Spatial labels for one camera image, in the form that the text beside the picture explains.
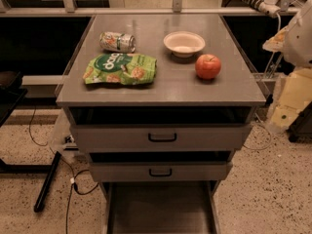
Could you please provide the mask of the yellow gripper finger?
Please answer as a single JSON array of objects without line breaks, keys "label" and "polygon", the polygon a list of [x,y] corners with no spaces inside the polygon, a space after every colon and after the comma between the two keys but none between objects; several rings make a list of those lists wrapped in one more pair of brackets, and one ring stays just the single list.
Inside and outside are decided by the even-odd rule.
[{"label": "yellow gripper finger", "polygon": [[312,101],[312,69],[296,68],[284,79],[268,120],[271,131],[284,131]]}]

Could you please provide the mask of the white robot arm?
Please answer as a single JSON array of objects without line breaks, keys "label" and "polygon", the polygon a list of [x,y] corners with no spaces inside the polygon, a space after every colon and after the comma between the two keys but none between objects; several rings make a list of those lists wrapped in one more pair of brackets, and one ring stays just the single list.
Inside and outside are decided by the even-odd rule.
[{"label": "white robot arm", "polygon": [[312,101],[312,0],[273,37],[262,45],[265,51],[283,54],[294,66],[270,112],[268,126],[286,130]]}]

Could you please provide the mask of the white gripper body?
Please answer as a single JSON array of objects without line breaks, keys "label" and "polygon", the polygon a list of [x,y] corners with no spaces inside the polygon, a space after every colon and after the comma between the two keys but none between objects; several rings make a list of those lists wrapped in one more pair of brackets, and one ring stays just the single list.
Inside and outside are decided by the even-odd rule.
[{"label": "white gripper body", "polygon": [[283,52],[286,33],[287,28],[283,27],[273,37],[263,43],[262,49],[272,53]]}]

